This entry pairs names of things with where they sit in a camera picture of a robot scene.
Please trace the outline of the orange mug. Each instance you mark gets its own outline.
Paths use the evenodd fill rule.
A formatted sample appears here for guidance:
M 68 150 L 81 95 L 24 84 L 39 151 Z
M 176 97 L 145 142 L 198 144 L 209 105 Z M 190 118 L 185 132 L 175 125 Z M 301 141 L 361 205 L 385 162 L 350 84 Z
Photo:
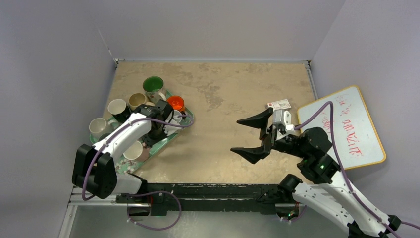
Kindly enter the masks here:
M 183 112 L 185 111 L 185 101 L 181 96 L 173 95 L 167 98 L 167 102 L 173 107 L 174 110 Z

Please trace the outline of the cream floral mug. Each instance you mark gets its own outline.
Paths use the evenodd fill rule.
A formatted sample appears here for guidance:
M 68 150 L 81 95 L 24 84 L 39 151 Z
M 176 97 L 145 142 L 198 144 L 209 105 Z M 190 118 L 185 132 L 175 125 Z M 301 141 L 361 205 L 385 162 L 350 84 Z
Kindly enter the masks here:
M 166 88 L 162 78 L 151 76 L 144 80 L 142 87 L 145 95 L 152 103 L 157 103 L 159 100 L 167 100 Z

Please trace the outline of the beige round mug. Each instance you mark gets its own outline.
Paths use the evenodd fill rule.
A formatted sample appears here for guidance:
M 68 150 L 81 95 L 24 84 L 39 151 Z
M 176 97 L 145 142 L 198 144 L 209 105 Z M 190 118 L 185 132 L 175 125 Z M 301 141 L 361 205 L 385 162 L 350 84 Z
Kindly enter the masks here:
M 128 105 L 131 109 L 131 111 L 134 111 L 138 106 L 145 104 L 147 106 L 155 106 L 154 103 L 152 103 L 149 98 L 143 94 L 143 93 L 135 93 L 132 94 L 128 99 Z

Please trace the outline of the black mug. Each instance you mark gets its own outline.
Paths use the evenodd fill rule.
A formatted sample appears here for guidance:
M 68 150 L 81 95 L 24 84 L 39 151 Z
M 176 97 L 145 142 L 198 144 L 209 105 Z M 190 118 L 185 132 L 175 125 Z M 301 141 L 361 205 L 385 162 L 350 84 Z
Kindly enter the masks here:
M 125 123 L 131 116 L 131 109 L 123 99 L 114 99 L 108 106 L 107 111 L 120 123 Z

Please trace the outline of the pink faceted mug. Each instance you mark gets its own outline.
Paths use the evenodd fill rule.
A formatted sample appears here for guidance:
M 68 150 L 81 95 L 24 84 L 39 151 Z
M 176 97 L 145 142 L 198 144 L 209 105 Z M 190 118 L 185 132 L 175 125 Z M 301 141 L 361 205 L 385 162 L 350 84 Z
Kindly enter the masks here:
M 140 141 L 135 141 L 123 156 L 130 161 L 144 162 L 149 158 L 149 150 Z

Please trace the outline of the white-grey mug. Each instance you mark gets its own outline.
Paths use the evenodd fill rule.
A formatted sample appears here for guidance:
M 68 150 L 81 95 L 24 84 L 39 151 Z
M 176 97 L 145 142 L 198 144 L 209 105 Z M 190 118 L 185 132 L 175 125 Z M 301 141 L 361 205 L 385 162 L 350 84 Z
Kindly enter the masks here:
M 111 134 L 118 126 L 119 122 L 115 119 L 96 118 L 90 122 L 89 131 L 92 137 L 99 141 Z

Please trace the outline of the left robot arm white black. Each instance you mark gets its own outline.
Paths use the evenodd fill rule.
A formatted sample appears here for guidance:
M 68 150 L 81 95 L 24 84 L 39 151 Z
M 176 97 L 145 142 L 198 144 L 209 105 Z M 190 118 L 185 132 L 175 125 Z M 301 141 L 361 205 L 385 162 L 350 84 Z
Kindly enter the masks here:
M 76 152 L 72 183 L 82 189 L 82 199 L 101 199 L 126 193 L 136 203 L 146 200 L 144 179 L 132 174 L 118 174 L 115 160 L 138 139 L 151 147 L 166 135 L 163 127 L 173 115 L 173 107 L 159 100 L 154 106 L 140 105 L 114 132 L 93 146 L 81 145 Z

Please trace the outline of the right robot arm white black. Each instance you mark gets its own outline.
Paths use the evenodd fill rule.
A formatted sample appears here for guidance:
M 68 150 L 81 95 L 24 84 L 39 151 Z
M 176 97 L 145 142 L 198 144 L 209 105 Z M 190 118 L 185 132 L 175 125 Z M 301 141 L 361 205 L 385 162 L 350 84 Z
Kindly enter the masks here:
M 296 135 L 291 114 L 273 108 L 237 122 L 260 130 L 259 147 L 232 148 L 250 163 L 266 158 L 272 150 L 301 159 L 297 167 L 304 178 L 288 174 L 279 184 L 281 200 L 294 199 L 312 208 L 351 238 L 385 238 L 396 233 L 401 220 L 380 211 L 352 185 L 341 164 L 329 155 L 332 143 L 322 128 Z

